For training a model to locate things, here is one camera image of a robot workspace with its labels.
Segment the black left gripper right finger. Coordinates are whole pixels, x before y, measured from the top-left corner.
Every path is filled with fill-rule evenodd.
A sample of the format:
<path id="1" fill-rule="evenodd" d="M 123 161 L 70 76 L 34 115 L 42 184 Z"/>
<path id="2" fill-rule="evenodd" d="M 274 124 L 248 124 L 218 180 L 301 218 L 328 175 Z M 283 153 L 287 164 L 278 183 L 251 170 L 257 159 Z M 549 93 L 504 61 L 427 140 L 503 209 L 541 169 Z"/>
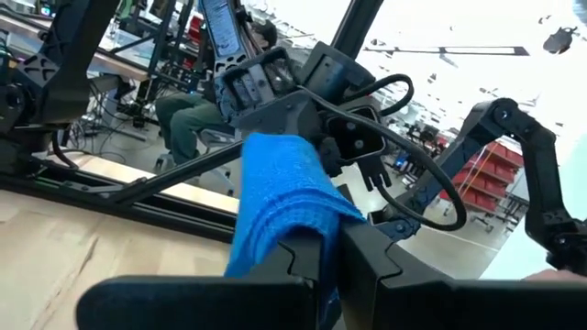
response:
<path id="1" fill-rule="evenodd" d="M 587 285 L 454 280 L 349 220 L 340 225 L 339 253 L 348 330 L 587 330 Z"/>

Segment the blue elastic bandage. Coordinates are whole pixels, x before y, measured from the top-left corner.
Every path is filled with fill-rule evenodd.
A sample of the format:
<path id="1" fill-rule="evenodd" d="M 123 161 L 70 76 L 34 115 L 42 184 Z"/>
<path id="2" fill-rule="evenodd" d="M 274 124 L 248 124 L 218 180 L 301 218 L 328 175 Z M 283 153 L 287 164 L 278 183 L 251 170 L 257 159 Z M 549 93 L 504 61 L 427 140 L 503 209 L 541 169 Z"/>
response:
<path id="1" fill-rule="evenodd" d="M 339 223 L 363 223 L 365 218 L 335 188 L 315 148 L 301 137 L 251 134 L 244 141 L 241 160 L 242 192 L 225 275 L 248 274 L 295 230 L 320 234 L 320 330 L 332 330 L 341 315 L 335 257 Z"/>

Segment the grey office chair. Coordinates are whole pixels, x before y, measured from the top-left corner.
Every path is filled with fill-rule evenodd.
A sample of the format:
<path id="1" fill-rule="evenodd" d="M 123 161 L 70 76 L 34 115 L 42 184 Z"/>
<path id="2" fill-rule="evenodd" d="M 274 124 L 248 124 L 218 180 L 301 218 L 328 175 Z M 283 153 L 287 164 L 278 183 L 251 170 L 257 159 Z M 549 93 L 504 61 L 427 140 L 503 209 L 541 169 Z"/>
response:
<path id="1" fill-rule="evenodd" d="M 229 146 L 236 140 L 235 130 L 230 127 L 204 128 L 194 134 L 197 136 L 198 141 L 205 147 L 205 154 L 208 154 L 211 149 Z M 157 158 L 154 169 L 156 171 L 162 171 L 173 165 L 174 162 L 171 153 L 162 153 Z M 210 170 L 210 173 L 217 176 L 217 178 L 224 183 L 228 196 L 234 195 L 235 185 L 230 180 L 231 169 L 228 166 L 222 165 L 216 167 L 215 169 Z"/>

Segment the person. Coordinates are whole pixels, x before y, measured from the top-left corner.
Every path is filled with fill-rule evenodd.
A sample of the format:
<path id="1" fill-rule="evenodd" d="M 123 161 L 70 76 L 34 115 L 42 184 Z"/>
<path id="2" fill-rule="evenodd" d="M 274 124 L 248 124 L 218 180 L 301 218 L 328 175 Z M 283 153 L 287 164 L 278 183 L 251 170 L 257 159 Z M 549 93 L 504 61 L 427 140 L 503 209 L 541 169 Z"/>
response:
<path id="1" fill-rule="evenodd" d="M 216 109 L 213 78 L 203 82 L 201 93 L 182 93 L 158 99 L 155 112 L 165 148 L 176 165 L 199 156 L 196 132 L 206 128 L 230 129 Z"/>

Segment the black ceiling fixture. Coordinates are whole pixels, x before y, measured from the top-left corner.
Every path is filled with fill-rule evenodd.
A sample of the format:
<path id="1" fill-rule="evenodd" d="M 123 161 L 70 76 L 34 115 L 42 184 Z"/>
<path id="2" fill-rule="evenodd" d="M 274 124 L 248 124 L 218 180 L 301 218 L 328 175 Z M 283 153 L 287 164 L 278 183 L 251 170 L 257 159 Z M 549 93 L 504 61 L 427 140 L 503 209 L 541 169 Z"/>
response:
<path id="1" fill-rule="evenodd" d="M 543 50 L 550 54 L 562 54 L 570 48 L 572 38 L 577 27 L 560 27 L 543 43 Z"/>

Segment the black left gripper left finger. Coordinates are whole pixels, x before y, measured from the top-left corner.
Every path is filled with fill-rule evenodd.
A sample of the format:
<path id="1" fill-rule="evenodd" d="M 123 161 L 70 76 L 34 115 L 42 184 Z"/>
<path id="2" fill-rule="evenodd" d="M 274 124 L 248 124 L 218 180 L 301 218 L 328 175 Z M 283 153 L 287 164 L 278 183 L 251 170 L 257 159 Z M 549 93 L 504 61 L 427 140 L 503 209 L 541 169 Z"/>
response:
<path id="1" fill-rule="evenodd" d="M 321 236 L 296 229 L 242 278 L 120 276 L 88 289 L 79 330 L 316 330 Z"/>

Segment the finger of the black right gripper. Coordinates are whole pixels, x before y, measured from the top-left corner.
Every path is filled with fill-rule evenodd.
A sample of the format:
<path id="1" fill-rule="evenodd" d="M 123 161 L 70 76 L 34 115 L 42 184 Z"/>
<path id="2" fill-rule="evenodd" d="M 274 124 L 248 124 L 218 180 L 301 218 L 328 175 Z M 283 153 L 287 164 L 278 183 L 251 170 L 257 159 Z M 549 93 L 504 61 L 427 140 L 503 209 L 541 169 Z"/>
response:
<path id="1" fill-rule="evenodd" d="M 385 139 L 379 133 L 327 111 L 323 112 L 323 133 L 323 169 L 330 177 L 385 151 Z"/>
<path id="2" fill-rule="evenodd" d="M 291 59 L 275 48 L 217 75 L 217 107 L 242 134 L 260 132 L 315 138 L 321 134 L 316 105 L 293 73 Z"/>

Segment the red storage bin shelf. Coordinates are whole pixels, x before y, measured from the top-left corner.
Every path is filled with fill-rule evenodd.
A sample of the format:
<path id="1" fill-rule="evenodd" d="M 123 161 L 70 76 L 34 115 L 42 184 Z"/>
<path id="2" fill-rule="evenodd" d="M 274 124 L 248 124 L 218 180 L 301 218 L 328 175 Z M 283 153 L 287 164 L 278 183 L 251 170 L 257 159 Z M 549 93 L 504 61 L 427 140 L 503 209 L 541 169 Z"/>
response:
<path id="1" fill-rule="evenodd" d="M 492 214 L 523 166 L 520 152 L 492 142 L 471 156 L 452 182 L 469 211 Z"/>

